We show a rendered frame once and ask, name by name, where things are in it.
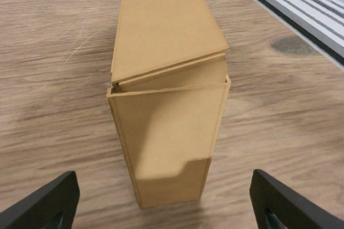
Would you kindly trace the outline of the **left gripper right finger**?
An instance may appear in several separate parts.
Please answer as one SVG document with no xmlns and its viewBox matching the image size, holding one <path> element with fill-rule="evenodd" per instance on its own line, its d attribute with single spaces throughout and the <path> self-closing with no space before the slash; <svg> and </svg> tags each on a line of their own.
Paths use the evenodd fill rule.
<svg viewBox="0 0 344 229">
<path fill-rule="evenodd" d="M 253 171 L 249 195 L 258 229 L 344 229 L 343 220 L 262 169 Z"/>
</svg>

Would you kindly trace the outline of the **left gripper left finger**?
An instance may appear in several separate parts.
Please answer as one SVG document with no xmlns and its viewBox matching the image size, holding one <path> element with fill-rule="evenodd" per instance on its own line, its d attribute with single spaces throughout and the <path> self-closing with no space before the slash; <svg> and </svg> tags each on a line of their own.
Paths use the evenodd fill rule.
<svg viewBox="0 0 344 229">
<path fill-rule="evenodd" d="M 80 190 L 66 171 L 0 213 L 0 229 L 71 229 Z"/>
</svg>

